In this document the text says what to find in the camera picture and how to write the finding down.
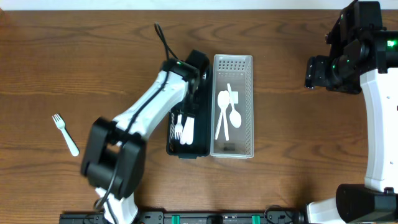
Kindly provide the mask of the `white plastic spoon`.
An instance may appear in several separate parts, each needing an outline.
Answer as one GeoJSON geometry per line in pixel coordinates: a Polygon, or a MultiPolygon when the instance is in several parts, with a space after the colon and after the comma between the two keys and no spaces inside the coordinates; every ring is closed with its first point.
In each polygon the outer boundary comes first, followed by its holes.
{"type": "Polygon", "coordinates": [[[226,120],[226,109],[228,108],[229,105],[229,92],[227,90],[220,91],[218,94],[218,99],[217,102],[222,102],[223,103],[223,123],[224,123],[224,135],[225,139],[228,141],[229,140],[229,131],[228,131],[228,122],[226,120]]]}
{"type": "Polygon", "coordinates": [[[231,112],[229,114],[229,119],[231,124],[235,127],[235,128],[239,128],[241,126],[241,115],[239,112],[237,112],[237,110],[234,107],[234,96],[233,96],[233,92],[231,89],[231,85],[228,83],[227,84],[227,89],[229,91],[229,97],[230,97],[230,103],[231,103],[231,112]]]}
{"type": "Polygon", "coordinates": [[[216,131],[215,131],[215,140],[218,139],[219,133],[220,133],[220,128],[221,128],[221,123],[222,123],[222,119],[223,119],[223,103],[222,102],[218,102],[218,106],[220,107],[220,115],[218,118],[218,123],[217,123],[217,127],[216,127],[216,131]]]}

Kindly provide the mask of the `white plastic fork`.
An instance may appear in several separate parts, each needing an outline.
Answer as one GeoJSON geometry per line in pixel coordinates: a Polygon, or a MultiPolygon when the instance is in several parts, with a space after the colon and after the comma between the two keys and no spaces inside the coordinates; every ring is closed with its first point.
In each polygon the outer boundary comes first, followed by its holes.
{"type": "Polygon", "coordinates": [[[59,114],[55,114],[52,116],[55,125],[57,126],[57,128],[61,131],[61,133],[63,134],[63,137],[65,139],[65,142],[72,154],[73,157],[76,157],[80,154],[79,149],[77,148],[76,144],[74,143],[73,139],[71,138],[71,136],[68,134],[67,130],[66,130],[66,124],[64,122],[64,120],[62,119],[62,117],[59,114]]]}
{"type": "Polygon", "coordinates": [[[180,138],[180,144],[191,145],[193,143],[193,133],[194,133],[195,119],[188,117],[183,128],[182,137],[180,138]]]}
{"type": "Polygon", "coordinates": [[[177,116],[177,124],[175,125],[175,132],[174,132],[174,137],[175,137],[176,140],[180,140],[181,139],[182,132],[183,132],[182,115],[179,114],[177,116]]]}

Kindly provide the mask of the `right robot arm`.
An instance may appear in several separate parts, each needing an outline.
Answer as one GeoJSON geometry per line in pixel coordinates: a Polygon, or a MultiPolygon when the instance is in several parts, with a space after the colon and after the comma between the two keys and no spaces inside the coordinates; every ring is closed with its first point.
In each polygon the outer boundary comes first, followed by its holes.
{"type": "Polygon", "coordinates": [[[368,124],[363,184],[341,184],[334,197],[307,205],[308,223],[397,221],[397,32],[383,26],[344,28],[326,35],[328,56],[308,61],[305,87],[362,93],[368,124]]]}

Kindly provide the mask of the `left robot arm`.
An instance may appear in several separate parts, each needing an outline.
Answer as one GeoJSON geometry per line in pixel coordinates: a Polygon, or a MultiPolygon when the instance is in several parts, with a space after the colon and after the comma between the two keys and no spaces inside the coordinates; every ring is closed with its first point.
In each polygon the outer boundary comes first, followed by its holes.
{"type": "Polygon", "coordinates": [[[209,60],[175,58],[164,62],[150,88],[125,112],[92,125],[80,173],[100,198],[94,208],[108,223],[133,223],[138,208],[134,191],[146,159],[146,144],[164,116],[178,103],[193,98],[209,60]]]}

